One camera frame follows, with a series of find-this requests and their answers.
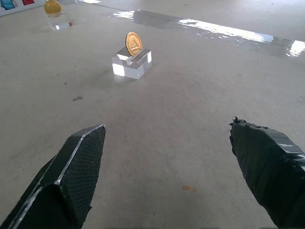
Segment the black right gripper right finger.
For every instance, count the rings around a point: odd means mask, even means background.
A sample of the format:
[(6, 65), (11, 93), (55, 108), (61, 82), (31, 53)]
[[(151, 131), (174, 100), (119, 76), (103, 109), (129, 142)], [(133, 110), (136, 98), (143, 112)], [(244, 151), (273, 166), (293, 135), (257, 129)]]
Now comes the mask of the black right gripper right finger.
[(305, 152), (287, 135), (235, 118), (230, 142), (256, 201), (278, 228), (305, 229)]

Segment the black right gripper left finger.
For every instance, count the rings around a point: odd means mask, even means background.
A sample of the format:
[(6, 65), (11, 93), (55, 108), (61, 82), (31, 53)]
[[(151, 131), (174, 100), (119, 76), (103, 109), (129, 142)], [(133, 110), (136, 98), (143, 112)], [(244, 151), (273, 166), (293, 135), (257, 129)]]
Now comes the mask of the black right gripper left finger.
[(72, 134), (37, 173), (0, 229), (81, 229), (101, 166), (105, 125)]

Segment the clear acrylic stand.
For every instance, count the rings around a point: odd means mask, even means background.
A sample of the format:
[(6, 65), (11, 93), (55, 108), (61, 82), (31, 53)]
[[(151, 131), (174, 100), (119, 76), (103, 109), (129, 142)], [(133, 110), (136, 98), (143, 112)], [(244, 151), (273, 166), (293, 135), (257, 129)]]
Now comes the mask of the clear acrylic stand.
[(118, 76), (139, 80), (152, 66), (152, 52), (141, 49), (131, 56), (126, 48), (122, 48), (112, 57), (113, 73)]
[(59, 13), (47, 14), (48, 23), (54, 31), (65, 29), (72, 26), (69, 14), (65, 11)]

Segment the gold coin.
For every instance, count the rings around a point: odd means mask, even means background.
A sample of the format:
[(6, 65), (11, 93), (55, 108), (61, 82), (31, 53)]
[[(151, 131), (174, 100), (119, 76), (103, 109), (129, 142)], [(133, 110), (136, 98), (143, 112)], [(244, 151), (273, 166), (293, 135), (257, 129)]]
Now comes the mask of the gold coin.
[(61, 5), (56, 0), (47, 0), (44, 4), (44, 10), (47, 14), (61, 12)]
[(131, 56), (134, 56), (142, 49), (142, 41), (140, 37), (134, 32), (127, 34), (125, 44), (127, 51)]

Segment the white tray with coloured items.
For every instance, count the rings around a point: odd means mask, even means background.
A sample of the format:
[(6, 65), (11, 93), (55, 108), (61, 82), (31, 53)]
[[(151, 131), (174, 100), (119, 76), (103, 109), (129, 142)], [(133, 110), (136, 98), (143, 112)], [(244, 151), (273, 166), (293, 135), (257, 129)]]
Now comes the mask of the white tray with coloured items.
[(0, 0), (0, 16), (44, 5), (46, 0)]

